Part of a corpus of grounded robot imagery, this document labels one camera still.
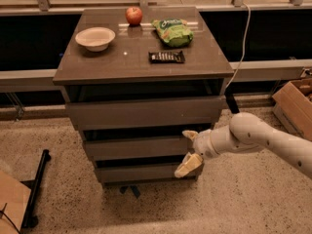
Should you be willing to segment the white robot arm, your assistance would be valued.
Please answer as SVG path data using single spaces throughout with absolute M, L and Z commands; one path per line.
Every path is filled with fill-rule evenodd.
M 279 131 L 257 116 L 235 114 L 228 125 L 202 132 L 183 131 L 192 141 L 193 153 L 188 152 L 175 170 L 175 177 L 185 177 L 198 169 L 205 160 L 222 153 L 251 153 L 266 148 L 312 178 L 312 142 Z

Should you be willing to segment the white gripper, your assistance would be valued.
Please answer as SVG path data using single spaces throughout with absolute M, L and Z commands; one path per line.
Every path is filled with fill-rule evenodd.
M 199 168 L 203 164 L 203 159 L 213 159 L 218 156 L 212 145 L 211 133 L 211 129 L 200 133 L 190 130 L 182 132 L 185 137 L 193 140 L 193 149 L 196 153 L 188 152 L 185 155 L 182 163 L 175 170 L 175 177 L 185 177 Z

